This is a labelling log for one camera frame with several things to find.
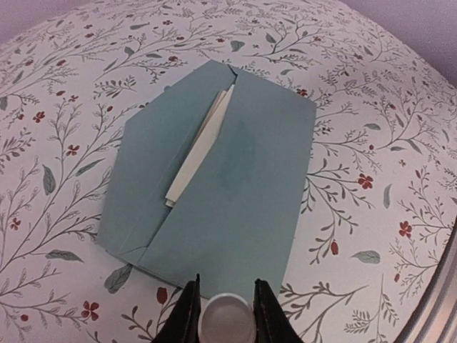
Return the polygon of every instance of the teal paper envelope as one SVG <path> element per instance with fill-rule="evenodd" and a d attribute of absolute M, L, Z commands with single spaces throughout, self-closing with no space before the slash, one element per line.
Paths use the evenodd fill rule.
<path fill-rule="evenodd" d="M 219 136 L 173 209 L 174 177 L 220 90 L 235 83 Z M 98 242 L 171 284 L 201 275 L 201 294 L 278 292 L 291 250 L 316 106 L 240 69 L 209 61 L 129 119 Z"/>

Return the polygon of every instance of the white cap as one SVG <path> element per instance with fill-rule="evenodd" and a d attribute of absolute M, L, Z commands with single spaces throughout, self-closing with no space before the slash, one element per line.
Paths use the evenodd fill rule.
<path fill-rule="evenodd" d="M 236 294 L 212 297 L 200 314 L 200 343 L 254 343 L 256 332 L 251 305 Z"/>

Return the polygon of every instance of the purple wall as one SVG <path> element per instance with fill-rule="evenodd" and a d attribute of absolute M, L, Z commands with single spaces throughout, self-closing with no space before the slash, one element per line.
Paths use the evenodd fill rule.
<path fill-rule="evenodd" d="M 456 0 L 342 0 L 373 19 L 457 86 Z"/>
<path fill-rule="evenodd" d="M 89 0 L 0 0 L 0 43 Z M 416 50 L 457 85 L 456 0 L 343 0 Z"/>

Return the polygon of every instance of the floral fabric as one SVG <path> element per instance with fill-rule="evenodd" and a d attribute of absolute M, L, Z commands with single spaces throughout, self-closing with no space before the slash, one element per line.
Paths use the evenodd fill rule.
<path fill-rule="evenodd" d="M 280 294 L 300 337 L 401 331 L 456 215 L 457 99 L 380 26 L 334 0 L 95 1 L 0 50 L 0 341 L 163 326 L 179 289 L 94 240 L 125 121 L 208 59 L 318 106 Z"/>

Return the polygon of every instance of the white floral surface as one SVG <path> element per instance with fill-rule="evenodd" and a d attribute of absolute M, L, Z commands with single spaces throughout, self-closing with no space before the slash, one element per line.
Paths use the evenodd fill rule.
<path fill-rule="evenodd" d="M 296 331 L 396 338 L 456 215 L 456 90 L 338 1 L 118 0 L 1 47 L 0 341 L 150 342 L 160 330 L 179 291 L 94 239 L 125 121 L 207 59 L 318 104 L 280 296 Z"/>

